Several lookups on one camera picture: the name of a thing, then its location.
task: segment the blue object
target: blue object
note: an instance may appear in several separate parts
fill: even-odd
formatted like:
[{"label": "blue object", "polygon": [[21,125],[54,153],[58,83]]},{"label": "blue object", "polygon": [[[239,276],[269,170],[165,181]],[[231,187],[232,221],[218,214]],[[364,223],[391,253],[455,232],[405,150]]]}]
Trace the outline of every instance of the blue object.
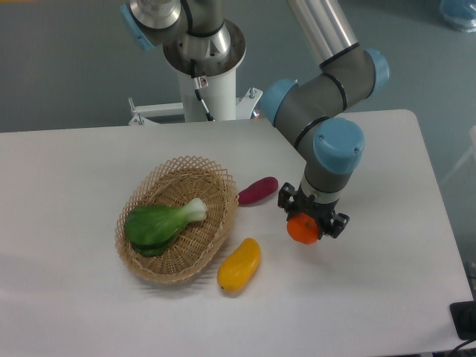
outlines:
[{"label": "blue object", "polygon": [[350,174],[360,162],[365,137],[360,127],[344,118],[325,120],[314,135],[314,155],[331,173]]},{"label": "blue object", "polygon": [[442,0],[440,12],[454,28],[463,32],[476,31],[476,0]]},{"label": "blue object", "polygon": [[375,48],[368,48],[365,50],[370,57],[372,57],[373,66],[375,67],[375,84],[373,85],[372,93],[375,93],[388,82],[390,78],[390,68],[388,67],[387,59]]},{"label": "blue object", "polygon": [[125,4],[120,7],[120,14],[122,15],[130,33],[134,37],[135,41],[138,43],[139,47],[144,51],[153,50],[155,46],[148,40],[148,38],[144,35],[144,33],[135,23],[135,20],[132,18],[129,9]]},{"label": "blue object", "polygon": [[266,89],[261,97],[261,110],[263,110],[265,116],[273,126],[277,110],[280,108],[284,97],[288,94],[288,91],[296,85],[297,84],[294,80],[287,78],[284,80],[278,80]]}]

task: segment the woven basket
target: woven basket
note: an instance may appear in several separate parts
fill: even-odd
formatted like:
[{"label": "woven basket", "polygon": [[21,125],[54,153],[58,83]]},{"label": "woven basket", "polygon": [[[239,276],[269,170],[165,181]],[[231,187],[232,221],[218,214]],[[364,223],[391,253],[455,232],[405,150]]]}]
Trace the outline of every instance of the woven basket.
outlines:
[{"label": "woven basket", "polygon": [[[205,221],[187,225],[159,257],[142,257],[132,249],[123,228],[131,209],[139,205],[182,206],[195,197],[207,205]],[[237,189],[227,170],[206,158],[174,158],[152,171],[126,203],[116,227],[116,249],[124,264],[143,279],[183,282],[201,271],[219,250],[237,208]]]}]

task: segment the orange toy fruit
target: orange toy fruit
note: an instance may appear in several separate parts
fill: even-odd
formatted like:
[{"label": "orange toy fruit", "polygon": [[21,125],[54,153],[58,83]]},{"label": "orange toy fruit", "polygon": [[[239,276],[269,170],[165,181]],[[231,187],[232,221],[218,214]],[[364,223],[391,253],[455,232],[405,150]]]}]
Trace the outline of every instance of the orange toy fruit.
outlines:
[{"label": "orange toy fruit", "polygon": [[319,227],[315,220],[305,213],[294,215],[287,224],[288,233],[296,242],[303,244],[316,243],[319,238]]}]

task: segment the green vegetable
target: green vegetable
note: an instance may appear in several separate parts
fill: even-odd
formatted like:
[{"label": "green vegetable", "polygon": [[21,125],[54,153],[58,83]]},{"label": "green vegetable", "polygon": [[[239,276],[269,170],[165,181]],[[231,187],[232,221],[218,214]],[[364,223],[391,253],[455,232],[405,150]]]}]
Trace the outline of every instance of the green vegetable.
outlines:
[{"label": "green vegetable", "polygon": [[145,257],[163,254],[189,223],[207,218],[207,206],[199,198],[182,207],[137,206],[124,223],[132,247]]}]

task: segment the yellow toy fruit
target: yellow toy fruit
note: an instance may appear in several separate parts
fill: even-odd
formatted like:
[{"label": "yellow toy fruit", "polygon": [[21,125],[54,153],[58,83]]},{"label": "yellow toy fruit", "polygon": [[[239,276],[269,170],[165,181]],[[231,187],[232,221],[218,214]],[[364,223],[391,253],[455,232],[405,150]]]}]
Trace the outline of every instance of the yellow toy fruit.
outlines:
[{"label": "yellow toy fruit", "polygon": [[260,261],[260,245],[253,238],[246,238],[218,269],[218,284],[226,292],[239,292],[251,279]]}]

